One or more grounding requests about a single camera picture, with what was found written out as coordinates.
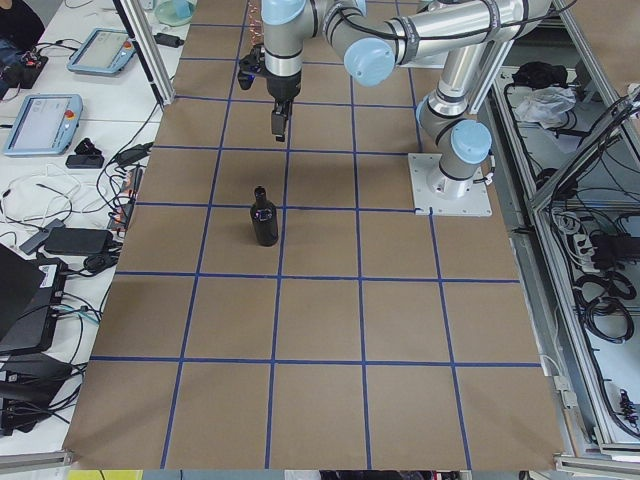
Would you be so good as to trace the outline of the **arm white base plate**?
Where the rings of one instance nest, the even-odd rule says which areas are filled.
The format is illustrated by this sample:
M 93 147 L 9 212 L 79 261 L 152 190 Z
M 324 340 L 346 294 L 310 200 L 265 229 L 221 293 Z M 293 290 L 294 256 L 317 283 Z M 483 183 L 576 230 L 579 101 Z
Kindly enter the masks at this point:
M 450 217 L 490 217 L 488 190 L 482 168 L 466 180 L 452 180 L 440 170 L 441 154 L 411 153 L 408 166 L 414 213 Z

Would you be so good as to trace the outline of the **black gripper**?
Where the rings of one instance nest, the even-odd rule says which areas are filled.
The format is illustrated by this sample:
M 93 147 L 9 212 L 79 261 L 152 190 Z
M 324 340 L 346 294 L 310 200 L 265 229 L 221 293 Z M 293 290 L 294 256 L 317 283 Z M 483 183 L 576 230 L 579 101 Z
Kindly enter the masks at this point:
M 287 135 L 287 125 L 292 113 L 292 104 L 301 91 L 302 71 L 290 76 L 279 76 L 266 72 L 268 93 L 274 99 L 271 111 L 271 132 L 277 142 L 284 142 Z

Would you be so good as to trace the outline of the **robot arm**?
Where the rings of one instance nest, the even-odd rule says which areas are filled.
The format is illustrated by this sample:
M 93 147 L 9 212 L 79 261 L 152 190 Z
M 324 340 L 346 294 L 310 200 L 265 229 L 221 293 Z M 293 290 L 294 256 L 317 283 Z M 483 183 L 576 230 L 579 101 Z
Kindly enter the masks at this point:
M 484 51 L 530 32 L 549 8 L 547 1 L 423 1 L 413 15 L 375 23 L 363 1 L 265 1 L 262 41 L 242 60 L 242 71 L 265 78 L 274 99 L 272 133 L 282 141 L 301 89 L 306 40 L 323 36 L 349 75 L 365 87 L 379 85 L 400 66 L 445 54 L 437 86 L 416 116 L 442 152 L 426 175 L 429 190 L 442 199 L 458 199 L 470 190 L 491 148 L 488 129 L 466 116 L 469 93 L 490 77 L 479 69 Z

